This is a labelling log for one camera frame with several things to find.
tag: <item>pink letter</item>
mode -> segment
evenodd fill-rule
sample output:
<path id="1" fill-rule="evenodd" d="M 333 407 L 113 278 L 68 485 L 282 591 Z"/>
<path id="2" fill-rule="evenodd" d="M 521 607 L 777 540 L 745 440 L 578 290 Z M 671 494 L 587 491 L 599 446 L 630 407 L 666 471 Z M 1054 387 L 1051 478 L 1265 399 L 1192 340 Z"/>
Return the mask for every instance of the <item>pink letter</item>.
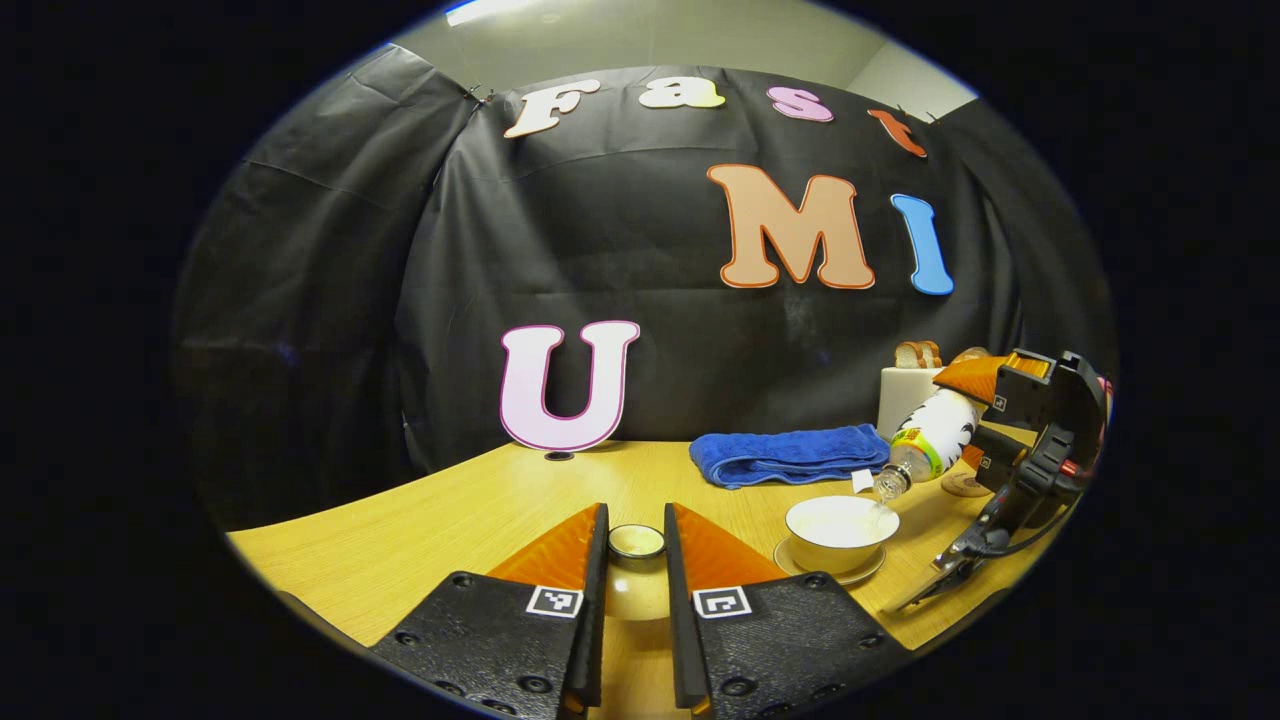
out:
<path id="1" fill-rule="evenodd" d="M 836 117 L 831 110 L 819 104 L 817 95 L 806 90 L 771 87 L 768 95 L 769 99 L 777 100 L 773 104 L 773 109 L 788 118 L 829 123 Z"/>
<path id="2" fill-rule="evenodd" d="M 582 328 L 591 346 L 591 389 L 586 410 L 573 418 L 547 411 L 547 369 L 552 350 L 564 340 L 554 325 L 529 325 L 507 331 L 507 369 L 502 378 L 502 427 L 521 445 L 538 450 L 573 452 L 598 445 L 622 420 L 627 346 L 640 337 L 640 325 L 605 320 Z"/>

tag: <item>ceiling light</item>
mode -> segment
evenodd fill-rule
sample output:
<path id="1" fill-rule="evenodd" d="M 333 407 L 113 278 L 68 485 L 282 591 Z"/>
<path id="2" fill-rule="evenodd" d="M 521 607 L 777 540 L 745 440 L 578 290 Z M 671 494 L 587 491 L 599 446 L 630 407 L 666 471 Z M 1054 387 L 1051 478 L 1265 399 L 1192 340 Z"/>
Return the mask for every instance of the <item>ceiling light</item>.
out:
<path id="1" fill-rule="evenodd" d="M 484 18 L 495 13 L 516 10 L 529 5 L 532 0 L 471 0 L 452 10 L 444 12 L 444 19 L 449 27 L 460 26 L 467 20 Z"/>

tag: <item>plastic bottle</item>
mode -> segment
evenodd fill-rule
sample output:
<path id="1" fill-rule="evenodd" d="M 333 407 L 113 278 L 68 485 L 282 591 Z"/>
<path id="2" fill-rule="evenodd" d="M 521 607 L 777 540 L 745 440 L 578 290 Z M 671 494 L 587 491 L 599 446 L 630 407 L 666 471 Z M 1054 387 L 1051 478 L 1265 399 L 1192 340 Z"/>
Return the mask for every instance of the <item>plastic bottle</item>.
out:
<path id="1" fill-rule="evenodd" d="M 940 388 L 902 420 L 890 441 L 888 462 L 876 475 L 881 502 L 888 502 L 913 484 L 942 477 L 973 439 L 986 407 L 954 389 Z"/>

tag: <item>ceiling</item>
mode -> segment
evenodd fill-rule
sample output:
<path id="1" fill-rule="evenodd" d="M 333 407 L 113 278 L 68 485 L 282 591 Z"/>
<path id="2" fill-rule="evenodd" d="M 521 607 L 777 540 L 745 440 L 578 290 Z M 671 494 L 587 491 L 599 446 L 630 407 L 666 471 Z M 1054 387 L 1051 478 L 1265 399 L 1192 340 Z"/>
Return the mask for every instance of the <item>ceiling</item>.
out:
<path id="1" fill-rule="evenodd" d="M 393 42 L 484 94 L 586 70 L 685 64 L 845 90 L 886 37 L 804 0 L 530 0 L 457 27 L 442 13 Z"/>

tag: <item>decorative letter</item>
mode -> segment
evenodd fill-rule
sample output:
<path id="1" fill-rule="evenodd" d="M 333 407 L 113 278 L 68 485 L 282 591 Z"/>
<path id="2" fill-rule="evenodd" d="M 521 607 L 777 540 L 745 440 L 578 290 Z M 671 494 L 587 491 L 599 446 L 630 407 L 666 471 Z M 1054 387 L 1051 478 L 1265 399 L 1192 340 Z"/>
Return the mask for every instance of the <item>decorative letter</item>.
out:
<path id="1" fill-rule="evenodd" d="M 547 411 L 547 368 L 552 350 L 564 340 L 554 325 L 515 328 L 502 336 L 507 369 L 502 378 L 502 427 L 521 445 L 573 452 L 603 442 L 622 420 L 627 346 L 640 325 L 626 320 L 591 323 L 582 341 L 591 346 L 591 389 L 586 410 L 573 418 Z"/>
<path id="2" fill-rule="evenodd" d="M 649 92 L 640 96 L 645 108 L 719 108 L 724 99 L 716 94 L 716 83 L 700 77 L 664 77 L 645 87 Z"/>
<path id="3" fill-rule="evenodd" d="M 525 102 L 525 109 L 520 111 L 516 124 L 502 133 L 502 136 L 520 137 L 553 128 L 559 124 L 559 118 L 553 118 L 552 110 L 559 110 L 562 115 L 572 113 L 573 108 L 577 108 L 577 101 L 582 99 L 584 92 L 595 92 L 596 90 L 600 90 L 600 81 L 598 79 L 584 79 L 568 85 L 557 85 L 547 90 L 535 90 L 521 97 Z"/>
<path id="4" fill-rule="evenodd" d="M 764 258 L 764 237 L 778 251 L 791 279 L 799 283 L 809 278 L 822 242 L 824 258 L 818 279 L 849 290 L 876 284 L 876 273 L 867 266 L 854 218 L 852 202 L 858 192 L 847 181 L 831 176 L 809 178 L 800 210 L 796 210 L 760 168 L 712 165 L 707 177 L 724 188 L 728 200 L 733 259 L 721 269 L 726 284 L 768 287 L 778 281 L 778 269 Z"/>
<path id="5" fill-rule="evenodd" d="M 777 100 L 773 104 L 773 109 L 788 118 L 829 123 L 836 117 L 831 110 L 819 104 L 817 95 L 808 90 L 771 87 L 768 95 L 771 100 Z"/>
<path id="6" fill-rule="evenodd" d="M 920 158 L 925 156 L 924 149 L 911 141 L 911 128 L 897 122 L 893 115 L 890 115 L 884 110 L 867 110 L 867 114 L 878 119 L 884 126 L 884 129 L 888 131 L 888 136 L 893 138 L 893 142 L 902 146 L 902 150 Z"/>
<path id="7" fill-rule="evenodd" d="M 910 195 L 893 195 L 888 201 L 902 214 L 906 232 L 911 236 L 911 249 L 915 251 L 911 284 L 925 295 L 950 295 L 956 283 L 951 282 L 951 275 L 942 265 L 942 249 L 938 247 L 938 234 L 933 231 L 933 208 Z"/>

